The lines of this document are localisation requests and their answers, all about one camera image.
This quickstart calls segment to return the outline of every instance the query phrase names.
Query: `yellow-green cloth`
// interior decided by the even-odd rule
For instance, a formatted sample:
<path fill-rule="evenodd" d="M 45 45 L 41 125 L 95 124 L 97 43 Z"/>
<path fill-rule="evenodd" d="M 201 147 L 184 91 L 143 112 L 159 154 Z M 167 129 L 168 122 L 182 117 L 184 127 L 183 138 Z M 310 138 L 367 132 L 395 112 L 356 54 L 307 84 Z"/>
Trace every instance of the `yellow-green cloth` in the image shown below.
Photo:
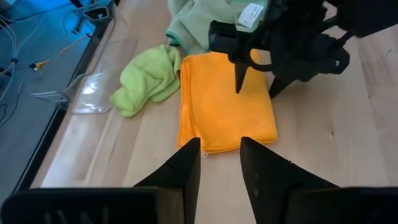
<path fill-rule="evenodd" d="M 180 87 L 177 72 L 180 52 L 172 46 L 160 45 L 134 58 L 120 76 L 122 87 L 109 100 L 123 117 L 134 116 L 146 101 L 160 102 Z"/>

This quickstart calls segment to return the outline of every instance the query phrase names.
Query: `black mount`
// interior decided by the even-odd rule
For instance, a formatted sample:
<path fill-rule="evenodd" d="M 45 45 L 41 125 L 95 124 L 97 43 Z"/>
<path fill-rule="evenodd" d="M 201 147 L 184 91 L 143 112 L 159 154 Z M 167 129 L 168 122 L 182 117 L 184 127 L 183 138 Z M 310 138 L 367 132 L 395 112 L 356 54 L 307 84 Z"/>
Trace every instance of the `black mount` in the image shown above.
<path fill-rule="evenodd" d="M 323 2 L 274 1 L 269 5 L 266 22 L 253 33 L 237 31 L 234 24 L 217 21 L 210 24 L 210 50 L 228 54 L 229 61 L 235 64 L 236 93 L 243 85 L 248 67 L 273 72 L 271 98 L 295 80 L 308 82 L 318 73 L 344 71 L 349 64 L 349 53 L 343 45 L 351 36 L 335 39 L 322 34 L 336 25 L 335 17 L 324 21 Z M 269 51 L 272 64 L 253 62 L 252 49 Z"/>

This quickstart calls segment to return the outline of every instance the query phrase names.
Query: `plastic sheet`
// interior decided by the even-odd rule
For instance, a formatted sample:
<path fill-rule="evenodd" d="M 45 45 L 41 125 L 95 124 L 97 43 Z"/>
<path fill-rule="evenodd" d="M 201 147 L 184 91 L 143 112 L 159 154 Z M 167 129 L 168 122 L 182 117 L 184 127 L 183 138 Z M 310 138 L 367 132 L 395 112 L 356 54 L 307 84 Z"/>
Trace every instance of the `plastic sheet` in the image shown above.
<path fill-rule="evenodd" d="M 82 29 L 85 29 L 81 39 L 89 39 L 88 46 L 97 46 L 92 58 L 83 56 L 80 60 L 80 66 L 83 63 L 89 63 L 86 72 L 75 75 L 75 79 L 62 90 L 35 93 L 29 91 L 27 87 L 23 88 L 22 94 L 29 94 L 53 103 L 64 103 L 64 105 L 72 106 L 73 112 L 77 114 L 105 113 L 112 107 L 108 98 L 119 88 L 120 74 L 130 62 L 137 40 L 132 37 L 127 22 L 112 1 L 97 1 L 71 11 L 64 17 L 65 41 L 47 66 L 57 66 L 58 63 L 67 62 L 68 57 L 73 57 L 68 53 L 67 48 L 73 47 L 80 39 L 71 43 L 70 38 L 67 38 L 71 32 L 67 24 L 68 21 L 75 20 L 76 16 L 81 19 Z M 96 29 L 107 23 L 104 34 L 98 34 Z M 44 68 L 40 77 L 46 75 L 52 74 L 46 74 L 46 68 Z"/>

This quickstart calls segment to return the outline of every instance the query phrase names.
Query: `microfiber cloth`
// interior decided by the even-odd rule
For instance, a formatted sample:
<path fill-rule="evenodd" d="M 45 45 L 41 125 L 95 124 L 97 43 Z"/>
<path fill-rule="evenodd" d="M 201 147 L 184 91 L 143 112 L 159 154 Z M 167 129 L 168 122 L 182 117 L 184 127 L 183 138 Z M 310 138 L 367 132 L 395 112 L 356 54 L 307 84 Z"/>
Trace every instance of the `microfiber cloth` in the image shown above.
<path fill-rule="evenodd" d="M 109 99 L 130 117 L 138 113 L 147 100 L 160 102 L 180 87 L 177 72 L 181 65 L 178 49 L 160 45 L 146 50 L 134 58 L 120 76 L 122 87 Z"/>
<path fill-rule="evenodd" d="M 259 61 L 258 52 L 252 58 Z M 226 54 L 190 55 L 181 65 L 181 108 L 177 147 L 201 138 L 207 153 L 237 149 L 243 136 L 268 144 L 277 140 L 271 99 L 262 72 L 248 68 L 235 92 L 234 65 Z"/>
<path fill-rule="evenodd" d="M 186 54 L 207 52 L 210 23 L 216 20 L 236 24 L 240 13 L 249 3 L 267 6 L 267 0 L 169 0 L 172 20 L 165 33 L 169 44 L 181 46 Z M 250 32 L 258 23 L 253 29 L 239 30 Z"/>

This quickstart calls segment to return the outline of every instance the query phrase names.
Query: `white label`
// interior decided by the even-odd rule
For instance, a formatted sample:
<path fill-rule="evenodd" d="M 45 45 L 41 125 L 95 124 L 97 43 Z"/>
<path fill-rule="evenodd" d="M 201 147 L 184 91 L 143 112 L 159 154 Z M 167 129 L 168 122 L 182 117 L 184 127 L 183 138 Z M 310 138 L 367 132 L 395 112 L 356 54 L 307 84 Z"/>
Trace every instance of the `white label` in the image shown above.
<path fill-rule="evenodd" d="M 238 23 L 244 25 L 247 28 L 251 28 L 256 19 L 260 16 L 263 9 L 264 6 L 250 3 L 243 9 L 241 15 L 239 16 Z"/>

